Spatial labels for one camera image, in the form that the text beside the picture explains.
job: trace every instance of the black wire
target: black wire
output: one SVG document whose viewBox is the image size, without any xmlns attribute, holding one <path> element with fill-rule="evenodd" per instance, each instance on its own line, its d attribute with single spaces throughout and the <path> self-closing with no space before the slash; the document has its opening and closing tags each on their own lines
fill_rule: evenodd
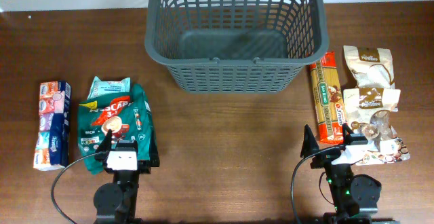
<svg viewBox="0 0 434 224">
<path fill-rule="evenodd" d="M 99 153 L 91 153 L 87 156 L 81 157 L 78 160 L 74 161 L 73 163 L 69 164 L 67 167 L 65 167 L 58 175 L 57 177 L 54 179 L 53 185 L 52 185 L 52 202 L 54 205 L 54 208 L 56 208 L 56 210 L 66 219 L 69 221 L 69 223 L 72 224 L 77 224 L 75 221 L 73 221 L 70 217 L 68 217 L 68 215 L 66 215 L 62 209 L 60 209 L 59 205 L 57 205 L 56 199 L 54 198 L 54 188 L 56 187 L 57 182 L 59 181 L 59 178 L 62 176 L 63 173 L 66 172 L 66 170 L 68 170 L 71 166 L 75 165 L 77 162 L 80 162 L 81 160 L 84 160 L 86 158 L 95 156 L 95 155 L 99 155 L 101 153 L 106 153 L 106 152 L 99 152 Z"/>
<path fill-rule="evenodd" d="M 323 198 L 327 201 L 327 202 L 329 202 L 330 204 L 332 204 L 332 205 L 334 205 L 333 203 L 331 203 L 325 196 L 324 196 L 324 193 L 323 193 L 323 191 L 321 190 L 321 180 L 323 179 L 323 175 L 325 175 L 326 174 L 326 172 L 322 172 L 321 173 L 321 176 L 319 177 L 319 183 L 318 183 L 318 187 L 319 187 L 319 192 L 321 193 L 321 195 L 323 196 Z"/>
<path fill-rule="evenodd" d="M 297 166 L 294 169 L 294 172 L 292 173 L 292 180 L 291 180 L 291 204 L 292 204 L 292 212 L 294 213 L 294 218 L 296 219 L 297 224 L 302 224 L 300 219 L 298 218 L 297 215 L 297 210 L 296 210 L 296 205 L 295 205 L 295 201 L 294 201 L 294 183 L 296 180 L 296 174 L 297 174 L 297 170 L 298 168 L 308 159 L 315 157 L 316 155 L 320 154 L 320 153 L 324 153 L 326 151 L 330 151 L 333 149 L 339 149 L 339 146 L 333 146 L 333 147 L 328 147 L 325 149 L 322 149 L 316 153 L 312 153 L 311 155 L 306 156 L 304 159 L 300 160 L 300 162 L 297 164 Z"/>
</svg>

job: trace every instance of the green package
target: green package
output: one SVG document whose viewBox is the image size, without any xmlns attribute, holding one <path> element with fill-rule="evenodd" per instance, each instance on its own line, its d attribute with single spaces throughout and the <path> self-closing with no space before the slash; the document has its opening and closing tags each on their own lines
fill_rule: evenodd
<svg viewBox="0 0 434 224">
<path fill-rule="evenodd" d="M 140 85 L 134 85 L 130 92 L 105 94 L 79 104 L 78 146 L 82 156 L 95 153 L 109 130 L 113 133 L 112 149 L 117 142 L 137 141 L 137 160 L 159 166 L 151 109 Z M 102 162 L 93 157 L 84 161 L 92 174 L 102 172 Z"/>
</svg>

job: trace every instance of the basket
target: basket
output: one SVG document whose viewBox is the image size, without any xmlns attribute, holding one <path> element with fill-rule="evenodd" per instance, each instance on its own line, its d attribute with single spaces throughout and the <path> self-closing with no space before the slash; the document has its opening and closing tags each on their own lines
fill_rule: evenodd
<svg viewBox="0 0 434 224">
<path fill-rule="evenodd" d="M 149 0 L 146 50 L 189 92 L 279 92 L 328 46 L 323 0 Z"/>
</svg>

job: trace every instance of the food package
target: food package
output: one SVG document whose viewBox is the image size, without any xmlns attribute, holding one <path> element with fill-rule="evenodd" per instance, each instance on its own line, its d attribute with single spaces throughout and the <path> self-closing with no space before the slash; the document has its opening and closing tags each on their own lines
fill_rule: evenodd
<svg viewBox="0 0 434 224">
<path fill-rule="evenodd" d="M 33 168 L 46 171 L 68 165 L 71 87 L 65 81 L 39 86 L 39 133 Z"/>
<path fill-rule="evenodd" d="M 139 161 L 150 161 L 159 166 L 157 139 L 155 137 L 148 98 L 139 85 L 131 92 L 111 92 L 88 99 L 79 104 L 78 146 L 82 156 L 95 153 L 107 132 L 112 130 L 112 148 L 118 142 L 138 143 Z M 97 174 L 102 163 L 93 157 L 85 159 L 86 168 Z"/>
<path fill-rule="evenodd" d="M 344 46 L 347 66 L 359 88 L 395 89 L 392 53 L 384 48 Z"/>
<path fill-rule="evenodd" d="M 384 88 L 344 91 L 348 125 L 354 133 L 362 133 L 369 142 L 363 149 L 358 147 L 357 152 L 352 152 L 353 157 L 360 157 L 355 160 L 357 165 L 386 164 L 410 158 L 407 147 L 389 123 L 400 93 L 397 89 Z"/>
<path fill-rule="evenodd" d="M 337 145 L 343 142 L 345 107 L 340 90 L 334 52 L 327 52 L 309 66 L 319 128 L 319 142 Z"/>
<path fill-rule="evenodd" d="M 130 91 L 130 78 L 125 78 L 121 81 L 101 81 L 100 78 L 95 77 L 90 87 L 89 96 L 87 99 L 96 98 L 105 94 L 115 92 L 129 92 Z"/>
</svg>

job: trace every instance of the wooden table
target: wooden table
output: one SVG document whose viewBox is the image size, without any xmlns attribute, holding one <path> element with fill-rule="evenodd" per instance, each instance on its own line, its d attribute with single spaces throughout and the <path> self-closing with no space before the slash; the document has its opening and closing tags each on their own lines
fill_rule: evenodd
<svg viewBox="0 0 434 224">
<path fill-rule="evenodd" d="M 399 113 L 392 124 L 411 160 L 354 167 L 382 182 L 376 217 L 434 222 L 434 3 L 326 5 L 330 50 L 343 87 L 343 45 L 389 48 Z M 50 200 L 58 171 L 32 169 L 39 82 L 67 80 L 73 89 L 70 160 L 77 148 L 77 105 L 94 76 L 131 77 L 149 96 L 161 167 L 140 178 L 137 216 L 179 222 L 293 218 L 290 177 L 300 160 L 303 126 L 317 133 L 306 69 L 278 94 L 189 94 L 144 49 L 145 10 L 2 13 L 0 17 L 0 223 L 66 223 Z M 334 211 L 318 190 L 321 170 L 298 173 L 296 202 L 305 217 Z M 56 188 L 59 205 L 92 223 L 95 190 L 111 175 L 82 163 Z M 326 196 L 330 198 L 326 185 Z"/>
</svg>

